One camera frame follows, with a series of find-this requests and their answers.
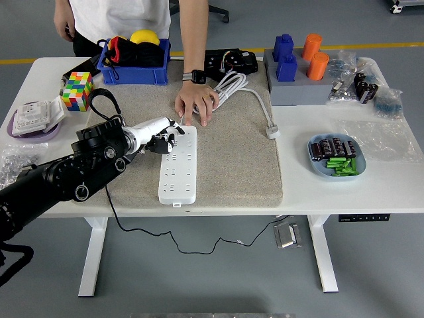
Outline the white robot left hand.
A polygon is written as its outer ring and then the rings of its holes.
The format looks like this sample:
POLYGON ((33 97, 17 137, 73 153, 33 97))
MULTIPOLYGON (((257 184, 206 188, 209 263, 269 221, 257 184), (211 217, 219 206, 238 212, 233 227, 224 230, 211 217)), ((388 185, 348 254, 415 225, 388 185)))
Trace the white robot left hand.
POLYGON ((181 135, 185 134, 185 131, 177 122, 167 117, 159 117, 134 127, 126 127, 125 134, 129 145, 127 154, 145 150, 157 154, 171 153, 175 146, 175 135, 168 132, 170 127, 181 135))

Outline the person's left hand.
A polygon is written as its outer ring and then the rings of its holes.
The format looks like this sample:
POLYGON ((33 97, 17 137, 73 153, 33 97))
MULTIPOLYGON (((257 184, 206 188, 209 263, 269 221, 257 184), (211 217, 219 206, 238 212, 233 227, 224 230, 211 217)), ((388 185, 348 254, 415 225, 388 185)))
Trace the person's left hand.
POLYGON ((219 95, 206 84, 184 81, 175 99, 174 109, 185 124, 190 126, 195 107, 198 108, 200 124, 206 127, 212 119, 213 110, 219 105, 219 95))

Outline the person's right hand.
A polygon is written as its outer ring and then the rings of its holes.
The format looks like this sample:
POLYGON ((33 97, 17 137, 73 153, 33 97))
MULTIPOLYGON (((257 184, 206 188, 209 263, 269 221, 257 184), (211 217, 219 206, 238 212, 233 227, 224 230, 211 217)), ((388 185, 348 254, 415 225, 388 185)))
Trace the person's right hand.
POLYGON ((75 25, 74 16, 71 13, 55 13, 54 25, 61 38, 68 42, 74 41, 75 25))

